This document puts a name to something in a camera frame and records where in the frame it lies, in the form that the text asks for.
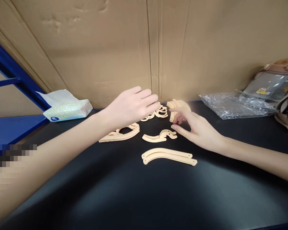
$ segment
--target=hand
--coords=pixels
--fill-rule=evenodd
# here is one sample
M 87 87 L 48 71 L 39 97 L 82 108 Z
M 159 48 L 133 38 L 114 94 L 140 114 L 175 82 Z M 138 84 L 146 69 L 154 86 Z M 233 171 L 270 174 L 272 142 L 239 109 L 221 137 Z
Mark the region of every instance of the hand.
M 209 151 L 220 152 L 224 148 L 226 137 L 219 134 L 205 118 L 184 108 L 172 108 L 170 111 L 178 112 L 171 126 L 177 133 Z M 179 126 L 183 120 L 188 121 L 190 132 Z
M 115 130 L 138 122 L 159 109 L 157 100 L 158 96 L 152 95 L 150 89 L 141 91 L 141 87 L 137 86 L 122 92 L 101 112 Z

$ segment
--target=right hand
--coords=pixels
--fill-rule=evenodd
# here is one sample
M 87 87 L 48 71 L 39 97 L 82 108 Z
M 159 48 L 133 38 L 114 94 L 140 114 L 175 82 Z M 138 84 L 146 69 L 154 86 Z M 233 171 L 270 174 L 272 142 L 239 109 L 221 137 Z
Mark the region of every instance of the right hand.
M 171 112 L 178 112 L 171 126 L 177 133 L 181 134 L 196 145 L 213 152 L 220 152 L 225 147 L 226 137 L 216 131 L 212 125 L 202 116 L 189 112 L 184 108 L 172 108 Z M 191 131 L 187 131 L 179 125 L 187 120 Z

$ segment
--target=clear plastic bag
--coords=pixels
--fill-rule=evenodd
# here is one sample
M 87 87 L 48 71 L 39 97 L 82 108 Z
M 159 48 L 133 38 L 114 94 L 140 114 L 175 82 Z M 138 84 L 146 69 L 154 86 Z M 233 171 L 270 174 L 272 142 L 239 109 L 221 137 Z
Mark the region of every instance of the clear plastic bag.
M 264 99 L 250 96 L 240 90 L 232 93 L 211 93 L 199 95 L 220 118 L 252 118 L 276 114 L 278 110 Z

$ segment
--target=black table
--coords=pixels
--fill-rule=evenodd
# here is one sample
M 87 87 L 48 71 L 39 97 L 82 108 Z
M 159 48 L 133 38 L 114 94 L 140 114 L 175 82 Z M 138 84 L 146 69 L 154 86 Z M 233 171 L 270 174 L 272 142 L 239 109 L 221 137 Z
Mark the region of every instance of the black table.
M 190 105 L 225 136 L 288 153 L 288 131 L 273 117 L 221 120 L 202 102 Z M 82 121 L 51 123 L 26 144 L 40 145 Z M 288 227 L 288 182 L 204 150 L 179 134 L 160 143 L 142 140 L 143 134 L 155 136 L 170 129 L 168 118 L 138 124 L 140 133 L 135 137 L 96 143 L 82 152 L 0 229 Z M 158 147 L 192 153 L 198 164 L 157 159 L 144 165 L 141 154 Z

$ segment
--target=tissue pack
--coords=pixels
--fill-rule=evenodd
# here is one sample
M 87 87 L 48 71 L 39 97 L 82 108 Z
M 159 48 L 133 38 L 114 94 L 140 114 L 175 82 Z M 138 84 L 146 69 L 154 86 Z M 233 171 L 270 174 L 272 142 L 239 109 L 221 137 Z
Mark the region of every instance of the tissue pack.
M 64 121 L 86 117 L 93 107 L 88 99 L 51 107 L 43 115 L 50 121 Z
M 43 115 L 52 122 L 84 118 L 93 109 L 88 99 L 78 100 L 66 89 L 37 93 L 51 106 Z

